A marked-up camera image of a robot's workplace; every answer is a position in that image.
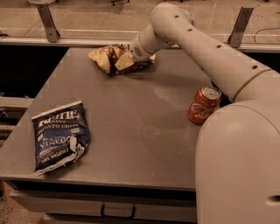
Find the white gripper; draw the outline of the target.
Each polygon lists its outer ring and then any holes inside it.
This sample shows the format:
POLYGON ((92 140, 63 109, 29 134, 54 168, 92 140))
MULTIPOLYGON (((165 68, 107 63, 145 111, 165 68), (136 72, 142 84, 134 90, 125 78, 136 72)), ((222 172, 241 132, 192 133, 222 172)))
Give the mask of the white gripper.
POLYGON ((154 33, 140 32, 130 42, 130 52, 125 52, 115 63, 115 68, 122 71, 135 64, 137 60, 144 61, 154 54, 154 33))

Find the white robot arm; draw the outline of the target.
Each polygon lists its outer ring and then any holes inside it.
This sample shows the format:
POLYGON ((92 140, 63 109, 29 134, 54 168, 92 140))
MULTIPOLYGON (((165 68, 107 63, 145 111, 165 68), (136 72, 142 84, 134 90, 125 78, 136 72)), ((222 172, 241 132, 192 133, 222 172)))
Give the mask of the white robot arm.
POLYGON ((178 45, 222 92, 195 151, 198 224, 280 224, 280 73, 196 29, 161 3, 118 70, 178 45))

